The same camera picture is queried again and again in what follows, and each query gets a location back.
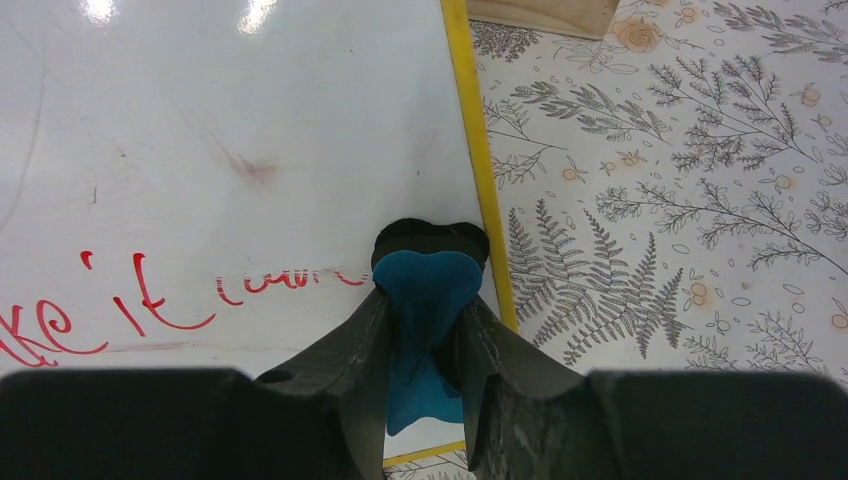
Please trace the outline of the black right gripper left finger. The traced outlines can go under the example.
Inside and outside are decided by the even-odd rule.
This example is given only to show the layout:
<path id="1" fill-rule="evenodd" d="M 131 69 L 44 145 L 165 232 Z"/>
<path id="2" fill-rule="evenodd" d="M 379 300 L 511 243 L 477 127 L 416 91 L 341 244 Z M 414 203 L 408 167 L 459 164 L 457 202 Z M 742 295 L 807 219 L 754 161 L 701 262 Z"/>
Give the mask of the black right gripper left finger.
<path id="1" fill-rule="evenodd" d="M 281 399 L 267 420 L 285 479 L 383 476 L 391 305 L 373 289 L 350 317 L 256 384 Z"/>

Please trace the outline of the yellow framed whiteboard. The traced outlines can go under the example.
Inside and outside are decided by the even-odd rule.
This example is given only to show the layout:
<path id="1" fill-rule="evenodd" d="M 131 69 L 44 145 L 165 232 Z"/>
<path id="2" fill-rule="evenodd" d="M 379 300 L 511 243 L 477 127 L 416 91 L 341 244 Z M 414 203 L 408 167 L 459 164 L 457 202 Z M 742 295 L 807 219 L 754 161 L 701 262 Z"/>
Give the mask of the yellow framed whiteboard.
<path id="1" fill-rule="evenodd" d="M 446 2 L 2 3 L 3 478 L 285 479 L 255 381 L 394 221 L 482 228 L 505 305 Z M 465 446 L 422 418 L 383 459 Z"/>

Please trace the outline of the blue whiteboard eraser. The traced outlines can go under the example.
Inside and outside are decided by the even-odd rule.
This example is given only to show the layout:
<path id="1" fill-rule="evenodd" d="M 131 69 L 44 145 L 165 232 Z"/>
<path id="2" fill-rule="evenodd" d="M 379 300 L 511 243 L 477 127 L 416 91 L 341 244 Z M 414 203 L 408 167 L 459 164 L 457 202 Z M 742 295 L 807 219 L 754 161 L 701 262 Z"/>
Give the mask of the blue whiteboard eraser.
<path id="1" fill-rule="evenodd" d="M 376 287 L 392 307 L 386 431 L 395 436 L 422 418 L 463 420 L 449 336 L 478 296 L 490 253 L 485 231 L 468 222 L 392 222 L 371 259 Z"/>

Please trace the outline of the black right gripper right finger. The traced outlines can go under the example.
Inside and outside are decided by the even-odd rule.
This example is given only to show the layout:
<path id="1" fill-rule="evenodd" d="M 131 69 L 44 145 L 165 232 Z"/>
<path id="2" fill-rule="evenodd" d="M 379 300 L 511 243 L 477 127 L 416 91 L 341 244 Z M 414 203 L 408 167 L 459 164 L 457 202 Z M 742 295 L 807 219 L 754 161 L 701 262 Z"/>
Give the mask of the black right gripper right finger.
<path id="1" fill-rule="evenodd" d="M 457 322 L 457 383 L 477 478 L 619 478 L 587 380 L 505 326 L 481 299 Z"/>

